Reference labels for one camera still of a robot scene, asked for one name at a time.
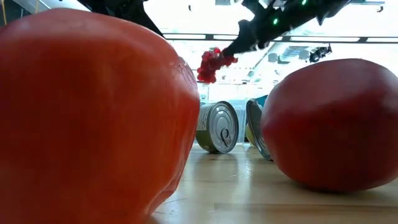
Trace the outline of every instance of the wooden table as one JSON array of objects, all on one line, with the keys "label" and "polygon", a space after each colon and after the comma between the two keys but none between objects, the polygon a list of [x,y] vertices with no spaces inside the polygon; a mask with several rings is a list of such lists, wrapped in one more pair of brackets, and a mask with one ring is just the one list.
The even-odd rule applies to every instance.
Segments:
[{"label": "wooden table", "polygon": [[398,224],[398,179],[355,194],[322,194],[296,185],[255,147],[211,155],[194,146],[177,191],[149,223]]}]

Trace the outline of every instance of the silver can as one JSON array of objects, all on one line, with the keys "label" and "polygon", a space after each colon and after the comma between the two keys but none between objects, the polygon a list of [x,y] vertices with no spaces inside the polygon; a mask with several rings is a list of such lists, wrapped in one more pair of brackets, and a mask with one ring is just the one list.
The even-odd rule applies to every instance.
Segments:
[{"label": "silver can", "polygon": [[200,107],[196,139],[210,153],[228,153],[234,149],[239,134],[235,109],[226,101]]},{"label": "silver can", "polygon": [[261,113],[262,106],[257,102],[256,99],[250,99],[246,103],[246,113],[248,117],[248,125],[254,138],[254,142],[260,152],[260,154],[268,161],[272,161],[271,155],[269,154],[264,138],[261,134]]}]

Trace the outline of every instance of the tomato skin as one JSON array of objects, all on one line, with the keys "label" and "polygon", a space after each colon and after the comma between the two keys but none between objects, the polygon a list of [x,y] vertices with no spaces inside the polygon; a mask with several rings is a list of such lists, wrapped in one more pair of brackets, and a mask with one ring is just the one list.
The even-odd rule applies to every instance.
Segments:
[{"label": "tomato skin", "polygon": [[53,9],[0,31],[0,223],[143,223],[196,132],[192,70],[131,22]]},{"label": "tomato skin", "polygon": [[365,60],[317,63],[287,76],[262,114],[279,169],[307,187],[352,192],[398,176],[398,78]]}]

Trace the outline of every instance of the ceiling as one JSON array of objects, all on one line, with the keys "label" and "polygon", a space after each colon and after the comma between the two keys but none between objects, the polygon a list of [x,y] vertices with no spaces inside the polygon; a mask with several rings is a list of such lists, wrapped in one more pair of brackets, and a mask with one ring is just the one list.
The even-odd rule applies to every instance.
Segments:
[{"label": "ceiling", "polygon": [[[15,0],[28,11],[35,11],[36,0]],[[290,35],[310,37],[317,36],[345,36],[345,37],[398,37],[398,29],[392,21],[398,20],[398,1],[384,0],[384,10],[380,13],[377,3],[381,1],[367,0],[367,5],[352,4],[346,6],[335,17],[327,19],[320,27],[315,20],[295,29]],[[38,11],[55,7],[69,7],[80,10],[88,9],[77,0],[40,0]],[[237,34],[238,21],[252,19],[253,15],[245,7],[237,4],[230,6],[216,6],[215,0],[150,0],[145,2],[148,15],[162,32],[191,33],[191,34]],[[200,41],[175,40],[170,41],[176,51],[188,62],[192,69],[200,65],[201,55],[212,47],[225,48],[230,41]],[[259,52],[247,53],[239,56],[239,62],[229,69],[218,73],[220,78],[229,81],[264,79],[275,70],[289,73],[296,67],[304,66],[298,62],[298,53],[303,49],[312,49],[313,44],[275,43],[268,49]],[[363,57],[375,61],[391,61],[398,56],[397,45],[370,45],[370,44],[334,44],[333,56]],[[276,53],[283,62],[270,63],[266,53]]]}]

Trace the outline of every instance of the tomato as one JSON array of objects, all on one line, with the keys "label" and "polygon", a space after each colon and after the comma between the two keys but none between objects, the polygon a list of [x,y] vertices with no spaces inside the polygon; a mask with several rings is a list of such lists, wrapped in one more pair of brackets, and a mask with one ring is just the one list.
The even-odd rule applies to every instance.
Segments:
[{"label": "tomato", "polygon": [[279,169],[312,189],[366,190],[398,176],[398,78],[376,63],[293,72],[268,96],[261,126]]},{"label": "tomato", "polygon": [[54,9],[0,49],[0,223],[142,223],[174,192],[200,98],[166,40]]}]

